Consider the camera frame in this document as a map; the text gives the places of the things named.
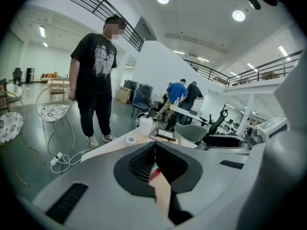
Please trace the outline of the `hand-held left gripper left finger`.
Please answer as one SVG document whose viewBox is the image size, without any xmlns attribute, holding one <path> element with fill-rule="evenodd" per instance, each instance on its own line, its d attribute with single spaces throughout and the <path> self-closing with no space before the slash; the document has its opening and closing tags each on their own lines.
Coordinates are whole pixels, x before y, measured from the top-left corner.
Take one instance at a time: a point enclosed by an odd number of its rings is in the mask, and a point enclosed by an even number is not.
<svg viewBox="0 0 307 230">
<path fill-rule="evenodd" d="M 33 200 L 69 230 L 167 230 L 173 223 L 149 185 L 154 142 L 87 159 L 47 185 Z"/>
</svg>

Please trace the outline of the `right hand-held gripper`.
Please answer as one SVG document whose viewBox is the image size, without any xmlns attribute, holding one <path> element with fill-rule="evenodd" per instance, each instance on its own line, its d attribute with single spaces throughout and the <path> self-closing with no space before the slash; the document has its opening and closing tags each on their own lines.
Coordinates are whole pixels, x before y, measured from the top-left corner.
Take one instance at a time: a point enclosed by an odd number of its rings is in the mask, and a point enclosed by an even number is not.
<svg viewBox="0 0 307 230">
<path fill-rule="evenodd" d="M 307 53 L 275 91 L 288 129 L 254 148 L 236 230 L 307 230 Z"/>
</svg>

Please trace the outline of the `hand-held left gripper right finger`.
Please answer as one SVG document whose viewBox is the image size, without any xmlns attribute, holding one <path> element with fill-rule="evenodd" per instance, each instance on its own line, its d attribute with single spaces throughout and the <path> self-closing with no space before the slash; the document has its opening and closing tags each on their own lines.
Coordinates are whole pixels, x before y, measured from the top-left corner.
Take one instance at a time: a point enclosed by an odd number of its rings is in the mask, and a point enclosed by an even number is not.
<svg viewBox="0 0 307 230">
<path fill-rule="evenodd" d="M 250 157 L 157 142 L 156 162 L 170 184 L 168 216 L 155 230 L 237 230 Z"/>
</svg>

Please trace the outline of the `black office chair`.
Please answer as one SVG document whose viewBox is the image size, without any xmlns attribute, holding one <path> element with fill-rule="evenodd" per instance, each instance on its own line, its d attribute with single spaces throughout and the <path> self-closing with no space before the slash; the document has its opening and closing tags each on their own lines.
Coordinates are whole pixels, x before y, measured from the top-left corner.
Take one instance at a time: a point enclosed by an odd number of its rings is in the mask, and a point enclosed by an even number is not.
<svg viewBox="0 0 307 230">
<path fill-rule="evenodd" d="M 209 129 L 202 141 L 204 143 L 203 150 L 210 150 L 222 153 L 234 153 L 241 155 L 249 155 L 251 152 L 250 145 L 243 137 L 237 135 L 218 135 L 217 129 L 220 124 L 228 116 L 228 110 L 223 109 L 217 121 L 212 121 L 212 116 L 209 115 Z"/>
</svg>

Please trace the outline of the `grey shell chair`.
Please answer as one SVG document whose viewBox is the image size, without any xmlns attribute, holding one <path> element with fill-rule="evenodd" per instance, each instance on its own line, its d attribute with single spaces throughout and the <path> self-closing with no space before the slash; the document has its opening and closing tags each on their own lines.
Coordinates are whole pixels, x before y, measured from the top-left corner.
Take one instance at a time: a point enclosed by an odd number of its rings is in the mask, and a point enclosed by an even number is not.
<svg viewBox="0 0 307 230">
<path fill-rule="evenodd" d="M 174 130 L 184 139 L 195 144 L 206 143 L 207 137 L 215 132 L 215 128 L 212 126 L 206 128 L 194 124 L 181 125 L 180 123 L 176 123 Z"/>
</svg>

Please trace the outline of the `white power strip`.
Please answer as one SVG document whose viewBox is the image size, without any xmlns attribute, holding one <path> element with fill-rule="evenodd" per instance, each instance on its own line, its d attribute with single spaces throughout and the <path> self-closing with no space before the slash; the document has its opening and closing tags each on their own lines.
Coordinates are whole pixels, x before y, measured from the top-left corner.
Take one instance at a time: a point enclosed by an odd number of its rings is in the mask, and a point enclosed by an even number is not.
<svg viewBox="0 0 307 230">
<path fill-rule="evenodd" d="M 61 152 L 59 152 L 51 161 L 50 161 L 50 164 L 51 166 L 55 166 L 57 163 L 63 163 L 62 162 L 62 157 L 63 157 L 63 154 Z"/>
</svg>

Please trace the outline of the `white paper roll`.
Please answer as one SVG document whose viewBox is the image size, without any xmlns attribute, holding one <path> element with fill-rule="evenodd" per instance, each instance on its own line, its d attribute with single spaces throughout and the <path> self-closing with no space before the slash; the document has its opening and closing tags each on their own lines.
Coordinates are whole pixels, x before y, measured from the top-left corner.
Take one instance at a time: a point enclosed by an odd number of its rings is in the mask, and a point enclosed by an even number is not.
<svg viewBox="0 0 307 230">
<path fill-rule="evenodd" d="M 140 118 L 138 131 L 143 136 L 149 136 L 152 130 L 153 119 L 150 116 Z"/>
</svg>

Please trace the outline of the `floral seat cushion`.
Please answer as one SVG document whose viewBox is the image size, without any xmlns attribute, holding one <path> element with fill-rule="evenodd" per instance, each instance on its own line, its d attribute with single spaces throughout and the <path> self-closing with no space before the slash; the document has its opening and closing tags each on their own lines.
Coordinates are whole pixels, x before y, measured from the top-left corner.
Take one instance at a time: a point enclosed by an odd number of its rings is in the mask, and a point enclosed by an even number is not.
<svg viewBox="0 0 307 230">
<path fill-rule="evenodd" d="M 52 123 L 62 119 L 69 109 L 70 107 L 66 104 L 51 104 L 42 107 L 38 111 L 38 115 L 43 121 Z"/>
<path fill-rule="evenodd" d="M 0 144 L 15 139 L 24 125 L 24 118 L 20 113 L 7 112 L 0 116 Z"/>
</svg>

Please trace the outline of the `blue chair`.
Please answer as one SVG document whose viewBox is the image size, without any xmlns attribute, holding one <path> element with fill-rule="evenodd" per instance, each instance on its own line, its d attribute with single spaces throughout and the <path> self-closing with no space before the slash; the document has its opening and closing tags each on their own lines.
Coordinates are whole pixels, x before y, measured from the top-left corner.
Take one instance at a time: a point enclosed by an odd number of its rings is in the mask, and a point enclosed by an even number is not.
<svg viewBox="0 0 307 230">
<path fill-rule="evenodd" d="M 143 111 L 144 113 L 148 112 L 149 114 L 151 114 L 151 111 L 153 108 L 152 102 L 147 100 L 143 96 L 142 92 L 139 90 L 134 91 L 132 106 L 133 106 L 133 110 L 132 110 L 131 117 L 133 117 L 135 109 L 137 109 L 137 115 L 138 115 L 140 110 Z"/>
</svg>

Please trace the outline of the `cardboard box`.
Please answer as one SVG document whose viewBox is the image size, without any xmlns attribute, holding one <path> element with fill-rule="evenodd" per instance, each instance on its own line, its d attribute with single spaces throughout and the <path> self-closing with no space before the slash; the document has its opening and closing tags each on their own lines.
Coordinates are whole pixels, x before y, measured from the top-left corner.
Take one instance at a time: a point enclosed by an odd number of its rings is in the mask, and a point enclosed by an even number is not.
<svg viewBox="0 0 307 230">
<path fill-rule="evenodd" d="M 123 104 L 127 104 L 130 101 L 131 89 L 120 86 L 115 99 Z"/>
</svg>

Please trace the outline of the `black stair railing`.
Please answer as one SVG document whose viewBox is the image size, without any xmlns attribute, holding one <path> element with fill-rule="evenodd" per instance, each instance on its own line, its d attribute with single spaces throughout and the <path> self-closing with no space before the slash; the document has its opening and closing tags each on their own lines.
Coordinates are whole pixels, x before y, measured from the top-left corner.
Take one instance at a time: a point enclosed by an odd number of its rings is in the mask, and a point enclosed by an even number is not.
<svg viewBox="0 0 307 230">
<path fill-rule="evenodd" d="M 124 16 L 107 0 L 69 0 L 82 8 L 89 11 L 102 21 L 108 17 L 116 14 L 123 18 L 126 26 L 122 34 L 123 38 L 132 45 L 138 52 L 141 51 L 143 46 L 143 39 L 139 36 L 131 24 L 124 18 Z"/>
</svg>

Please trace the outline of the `black picture frame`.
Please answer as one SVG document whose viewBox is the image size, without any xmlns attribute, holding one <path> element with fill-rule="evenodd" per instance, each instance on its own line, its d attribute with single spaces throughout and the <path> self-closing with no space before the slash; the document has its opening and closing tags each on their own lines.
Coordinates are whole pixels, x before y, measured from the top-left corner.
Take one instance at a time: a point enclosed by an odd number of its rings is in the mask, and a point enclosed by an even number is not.
<svg viewBox="0 0 307 230">
<path fill-rule="evenodd" d="M 173 132 L 158 128 L 155 135 L 160 138 L 164 138 L 170 141 L 176 141 L 176 137 Z"/>
</svg>

